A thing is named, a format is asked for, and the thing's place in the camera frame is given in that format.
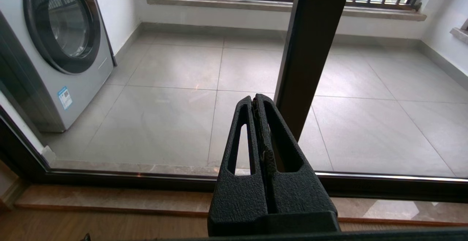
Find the washing machine door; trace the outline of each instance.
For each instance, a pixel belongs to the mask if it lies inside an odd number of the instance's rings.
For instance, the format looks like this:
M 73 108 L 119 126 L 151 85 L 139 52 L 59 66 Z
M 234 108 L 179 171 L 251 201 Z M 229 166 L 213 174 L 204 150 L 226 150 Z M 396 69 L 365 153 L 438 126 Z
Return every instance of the washing machine door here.
M 65 74 L 92 66 L 101 26 L 95 0 L 24 0 L 31 38 L 42 57 Z

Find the window sill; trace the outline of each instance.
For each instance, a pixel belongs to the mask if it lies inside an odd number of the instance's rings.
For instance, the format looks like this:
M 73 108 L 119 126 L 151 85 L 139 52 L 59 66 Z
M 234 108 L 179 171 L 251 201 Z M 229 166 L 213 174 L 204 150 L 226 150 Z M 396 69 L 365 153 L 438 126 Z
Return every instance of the window sill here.
M 254 1 L 254 0 L 147 0 L 150 5 L 178 5 L 197 6 L 225 9 L 243 9 L 256 11 L 282 11 L 291 12 L 292 3 L 279 1 Z M 424 21 L 426 15 L 415 11 L 373 9 L 345 6 L 343 16 L 362 18 L 381 18 L 407 21 Z
M 453 28 L 450 33 L 455 36 L 458 40 L 468 44 L 468 30 L 462 30 L 459 28 Z

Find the washing machine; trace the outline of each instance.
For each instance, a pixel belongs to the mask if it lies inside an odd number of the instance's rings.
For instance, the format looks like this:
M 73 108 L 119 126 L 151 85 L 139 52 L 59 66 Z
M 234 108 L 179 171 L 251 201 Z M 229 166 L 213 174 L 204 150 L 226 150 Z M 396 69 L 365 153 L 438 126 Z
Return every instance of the washing machine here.
M 39 131 L 67 130 L 115 66 L 97 0 L 0 0 L 0 11 L 31 61 L 10 68 L 23 109 Z

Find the tiled floor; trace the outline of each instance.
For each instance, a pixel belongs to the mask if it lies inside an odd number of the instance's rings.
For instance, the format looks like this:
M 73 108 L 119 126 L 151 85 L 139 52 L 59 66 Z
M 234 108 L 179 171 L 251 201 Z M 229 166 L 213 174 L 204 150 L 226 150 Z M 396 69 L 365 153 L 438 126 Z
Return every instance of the tiled floor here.
M 62 163 L 216 171 L 236 103 L 274 96 L 283 47 L 280 39 L 144 33 L 72 128 L 46 140 Z M 466 138 L 468 91 L 422 54 L 336 45 L 299 145 L 317 171 L 468 177 Z M 249 168 L 246 140 L 240 169 Z

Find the sticker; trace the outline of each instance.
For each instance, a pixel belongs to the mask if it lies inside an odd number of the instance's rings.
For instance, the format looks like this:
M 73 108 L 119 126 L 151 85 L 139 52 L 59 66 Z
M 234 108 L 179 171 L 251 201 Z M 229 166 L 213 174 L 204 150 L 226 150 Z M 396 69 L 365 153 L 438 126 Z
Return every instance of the sticker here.
M 70 92 L 68 92 L 68 89 L 66 86 L 62 88 L 58 93 L 58 99 L 60 99 L 60 102 L 62 103 L 63 109 L 67 110 L 69 106 L 72 104 L 72 97 L 70 96 Z

